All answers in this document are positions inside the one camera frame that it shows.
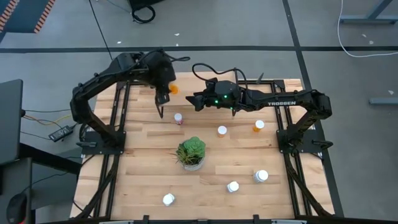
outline concrete floor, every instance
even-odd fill
[[[125,0],[113,2],[128,9]],[[344,14],[365,14],[377,2],[346,0]],[[339,0],[290,0],[289,4],[301,46],[338,46]],[[93,5],[110,47],[293,46],[282,1],[166,0],[154,6],[157,17],[150,24],[133,23],[127,12],[105,0],[93,1]],[[393,14],[397,10],[398,1],[394,1],[385,13]],[[342,41],[350,46],[398,45],[397,34],[397,25],[341,27]],[[0,43],[0,48],[65,47],[104,47],[87,0],[58,0],[39,34],[8,33]],[[192,58],[191,62],[175,63],[177,72],[188,72],[192,63],[205,62],[217,70],[239,67],[250,78],[257,78],[262,72],[264,78],[302,78],[295,52],[240,50],[170,54]],[[345,216],[398,220],[395,212],[398,152],[394,147],[398,109],[368,105],[370,97],[390,96],[389,90],[398,94],[398,55],[351,58],[344,52],[304,52],[303,56],[312,87],[331,98],[333,116],[322,124],[326,139],[335,143],[330,156]],[[72,88],[94,72],[105,69],[109,62],[108,53],[0,54],[0,82],[23,79],[25,109],[65,109]],[[54,120],[65,114],[68,113],[32,115]],[[62,124],[73,124],[73,121]],[[23,121],[22,130],[46,136],[56,127]],[[52,143],[22,135],[21,141],[60,153],[73,149],[77,136]],[[73,188],[74,184],[65,184],[65,187]],[[65,220],[71,202],[40,209],[39,223]]]

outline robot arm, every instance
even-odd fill
[[[316,90],[302,90],[291,93],[263,93],[249,90],[231,81],[206,81],[206,89],[186,96],[186,99],[200,111],[204,106],[228,108],[235,111],[257,111],[266,106],[302,106],[307,112],[296,123],[287,127],[286,143],[296,147],[304,132],[319,119],[331,116],[330,99]]]
[[[113,127],[105,125],[92,111],[88,100],[116,82],[138,80],[156,89],[155,103],[170,101],[169,83],[176,79],[172,62],[178,59],[167,55],[162,49],[144,53],[123,53],[118,55],[110,66],[86,83],[79,83],[73,89],[70,102],[73,119],[86,123],[101,135],[105,144],[114,146],[121,141]]]

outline black floor stripe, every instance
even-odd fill
[[[294,51],[293,46],[181,46],[161,47],[167,52],[181,51],[230,51],[230,50],[257,50],[257,51]],[[110,47],[111,52],[146,52],[159,49],[159,47]],[[40,48],[40,49],[0,49],[0,53],[88,53],[108,52],[105,47],[82,48]]]
[[[398,46],[353,46],[344,48],[351,51],[398,51]],[[341,52],[341,47],[300,47],[301,51],[315,51],[315,52]]]
[[[159,47],[111,47],[111,52],[146,52]],[[345,47],[347,51],[398,51],[398,46],[360,46]],[[167,52],[183,51],[283,51],[283,52],[342,52],[341,47],[294,47],[294,46],[183,46],[163,47]],[[105,47],[73,47],[73,48],[2,48],[0,54],[27,53],[95,53],[108,52]]]
[[[305,66],[303,52],[302,52],[302,48],[300,46],[299,37],[297,36],[296,28],[294,26],[293,16],[292,16],[292,12],[290,10],[289,2],[288,2],[288,0],[282,0],[282,2],[284,5],[284,8],[285,8],[286,18],[287,18],[287,22],[288,22],[289,29],[290,29],[290,34],[292,35],[292,40],[293,40],[293,44],[295,47],[298,65],[300,66],[300,71],[302,74],[304,87],[308,90],[311,90],[312,87],[311,87],[311,83],[310,83],[310,77],[308,76],[307,67]],[[322,140],[325,140],[325,135],[323,133],[321,122],[318,121],[315,123],[315,129],[317,130],[318,137]],[[328,182],[328,187],[329,187],[329,191],[330,191],[330,195],[331,195],[331,200],[333,203],[333,208],[335,210],[335,214],[338,215],[339,217],[343,217],[344,216],[343,208],[341,206],[340,196],[338,194],[335,175],[333,173],[333,168],[331,166],[331,161],[330,161],[330,156],[329,156],[328,150],[325,150],[323,152],[323,166],[325,169],[326,181]]]
[[[287,0],[282,1],[285,8],[287,23],[289,25],[290,34],[292,35],[293,44],[295,47],[295,52],[298,60],[298,65],[300,66],[301,75],[304,82],[304,87],[308,90],[311,90],[311,82],[310,77],[308,76],[307,67],[305,66],[305,61],[303,57],[303,52],[300,50],[300,42],[299,37],[297,36],[296,27],[294,26],[294,21],[292,17],[292,12],[290,11],[290,6]]]

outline wooden table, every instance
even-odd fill
[[[192,74],[177,74],[177,80],[179,77],[192,90],[205,88],[205,83]],[[234,77],[229,74],[224,78]],[[285,80],[285,85],[287,91],[302,89],[299,79]],[[268,85],[249,88],[271,92]],[[110,120],[114,92],[115,86],[112,86],[97,98],[95,114],[105,123]],[[205,108],[195,112],[193,106],[185,106],[188,105],[186,102],[182,104],[165,106],[164,118],[160,119],[154,104],[154,90],[144,86],[131,87],[125,126],[126,150],[119,163],[112,220],[142,220],[143,215],[149,215],[151,220],[252,219],[253,214],[260,218],[293,218],[284,159],[275,135],[274,108],[250,113],[240,111],[232,117],[231,110]],[[290,107],[290,110],[294,122],[305,112],[298,106]],[[175,113],[183,114],[183,125],[175,124]],[[257,119],[266,123],[260,133],[252,131]],[[216,134],[220,125],[228,128],[224,138],[218,138]],[[172,155],[179,143],[192,136],[198,136],[206,143],[205,164],[194,172],[184,171]],[[85,206],[95,193],[102,160],[103,156],[95,156],[81,169],[75,194],[78,205]],[[321,160],[302,154],[301,161],[307,187],[325,210],[333,213]],[[260,169],[268,171],[269,178],[256,184],[252,176]],[[234,180],[240,188],[230,194],[226,184]],[[300,211],[304,214],[301,193],[298,187],[296,189]],[[162,203],[167,193],[175,195],[175,201],[169,207]],[[107,196],[105,192],[102,215]],[[79,212],[73,207],[71,217]]]

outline metal bracket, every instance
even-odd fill
[[[308,129],[304,132],[302,143],[296,149],[289,145],[286,130],[276,132],[281,153],[319,153],[333,145],[330,141],[321,141],[318,139],[318,133],[314,129]]]
[[[284,80],[274,80],[274,84],[277,85],[279,88],[285,88],[285,81]]]
[[[260,216],[253,215],[253,224],[260,224]]]
[[[87,131],[84,142],[78,142],[77,145],[81,146],[81,153],[84,155],[120,155],[124,152],[124,144],[126,142],[126,132],[116,132],[118,146],[107,146],[102,140],[99,133],[95,131]]]
[[[209,220],[198,220],[198,224],[207,224]]]
[[[271,220],[272,224],[307,224],[305,220]]]
[[[149,223],[149,215],[144,215],[142,218],[142,224],[148,224]]]
[[[117,82],[116,83],[116,90],[121,90],[125,86],[126,86],[126,82]]]

